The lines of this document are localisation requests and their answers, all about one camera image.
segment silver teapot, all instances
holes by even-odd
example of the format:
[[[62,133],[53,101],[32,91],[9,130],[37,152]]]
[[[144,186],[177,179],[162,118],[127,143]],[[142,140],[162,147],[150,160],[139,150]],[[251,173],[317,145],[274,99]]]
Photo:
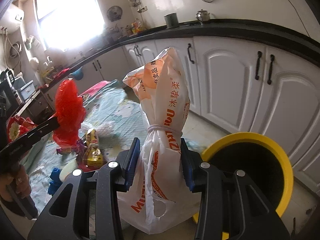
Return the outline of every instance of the silver teapot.
[[[210,21],[210,13],[208,11],[201,9],[197,12],[196,18],[201,24],[209,22]]]

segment cabinet handle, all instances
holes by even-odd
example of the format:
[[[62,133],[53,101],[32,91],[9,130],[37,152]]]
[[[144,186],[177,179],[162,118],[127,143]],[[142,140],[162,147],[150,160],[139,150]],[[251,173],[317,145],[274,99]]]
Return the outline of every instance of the cabinet handle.
[[[100,69],[102,69],[102,67],[101,67],[101,65],[100,65],[100,62],[99,62],[99,60],[97,60],[97,62],[98,62],[99,68],[100,68]]]
[[[139,57],[139,55],[137,55],[137,53],[136,53],[136,46],[134,46],[133,51],[134,51],[135,55],[136,55],[137,57]]]
[[[48,98],[50,99],[51,102],[53,102],[52,98],[49,96],[49,94],[47,94]]]
[[[262,52],[258,51],[258,59],[257,59],[257,66],[256,66],[256,76],[255,79],[259,80],[259,68],[260,68],[260,58],[262,57]]]
[[[273,67],[273,62],[275,60],[275,55],[271,54],[270,55],[270,67],[269,67],[269,76],[268,76],[268,85],[271,85],[272,80],[271,80],[271,75],[272,75],[272,67]]]
[[[138,55],[139,55],[139,56],[142,56],[142,55],[139,53],[139,51],[138,51],[138,45],[137,45],[136,49],[137,49]]]
[[[195,63],[195,61],[194,61],[194,60],[192,60],[192,59],[191,59],[191,56],[190,56],[190,48],[191,48],[191,44],[190,44],[190,43],[188,43],[188,56],[189,56],[189,60],[190,60],[190,62],[191,62],[192,64],[194,64],[194,63]]]
[[[96,71],[98,71],[98,69],[96,68],[96,65],[94,64],[94,62],[92,62],[92,65],[94,66],[94,69],[95,69]]]

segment floor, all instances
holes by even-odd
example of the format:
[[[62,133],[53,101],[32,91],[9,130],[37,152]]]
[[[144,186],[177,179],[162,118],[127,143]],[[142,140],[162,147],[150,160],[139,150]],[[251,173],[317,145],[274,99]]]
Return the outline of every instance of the floor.
[[[138,98],[132,90],[126,91],[129,99],[139,103]],[[203,145],[209,146],[227,134],[220,128],[205,121],[196,114],[189,112],[185,126],[183,127],[183,137],[197,141]],[[315,210],[317,200],[311,193],[304,189],[297,182],[293,185],[291,201],[282,216],[282,221],[285,224],[289,233],[293,229],[293,218],[296,218],[296,233],[306,224],[312,212]],[[189,219],[161,234],[147,235],[134,227],[129,227],[124,230],[125,240],[187,240],[194,239],[196,232],[196,224],[192,219]]]

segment black countertop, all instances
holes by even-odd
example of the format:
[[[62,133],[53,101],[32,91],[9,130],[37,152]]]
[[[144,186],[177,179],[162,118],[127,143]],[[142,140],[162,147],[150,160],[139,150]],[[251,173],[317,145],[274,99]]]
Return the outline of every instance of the black countertop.
[[[253,20],[213,19],[204,25],[200,25],[198,21],[185,22],[177,28],[167,29],[166,26],[160,26],[135,36],[120,38],[115,44],[101,48],[95,51],[94,55],[70,65],[70,69],[60,79],[52,81],[49,87],[43,89],[42,92],[47,92],[68,74],[117,47],[139,41],[192,38],[194,36],[219,36],[255,41],[291,52],[320,67],[320,43],[302,33],[279,25]]]

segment cabinet door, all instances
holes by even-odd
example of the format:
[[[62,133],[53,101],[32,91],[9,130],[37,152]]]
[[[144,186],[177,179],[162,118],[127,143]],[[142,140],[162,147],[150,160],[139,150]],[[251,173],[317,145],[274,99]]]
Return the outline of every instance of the cabinet door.
[[[201,115],[228,132],[249,131],[260,95],[265,47],[231,38],[195,37],[194,42]]]
[[[127,57],[129,63],[129,71],[137,69],[138,67],[143,66],[140,58],[137,56],[136,44],[127,44],[123,46],[125,56]]]
[[[95,84],[103,81],[102,75],[99,71],[99,67],[95,61],[91,61],[82,66],[83,78],[81,80],[75,80],[78,93],[81,95],[83,92],[94,86]]]
[[[155,41],[141,41],[136,43],[136,51],[143,65],[153,61],[158,56]]]
[[[103,79],[107,81],[117,79],[122,82],[129,72],[128,61],[122,47],[115,48],[99,56],[96,62]]]
[[[194,64],[190,61],[188,56],[188,44],[191,45],[189,51],[191,60],[194,61]],[[195,47],[193,45],[192,38],[156,40],[156,47],[159,52],[169,47],[174,47],[177,50],[186,75],[190,98],[190,110],[194,113],[200,114],[199,76],[196,64]]]
[[[56,109],[54,104],[56,102],[56,93],[57,93],[58,87],[62,83],[62,81],[66,79],[68,79],[68,76],[62,79],[61,81],[59,81],[59,83],[55,84],[52,88],[48,90],[48,92],[44,94],[45,97],[47,98],[48,103],[51,105],[53,109]]]
[[[268,84],[271,55],[275,60]],[[276,141],[295,164],[320,133],[319,109],[320,69],[298,56],[268,47],[251,131]]]
[[[320,136],[306,154],[293,166],[293,174],[320,196]]]

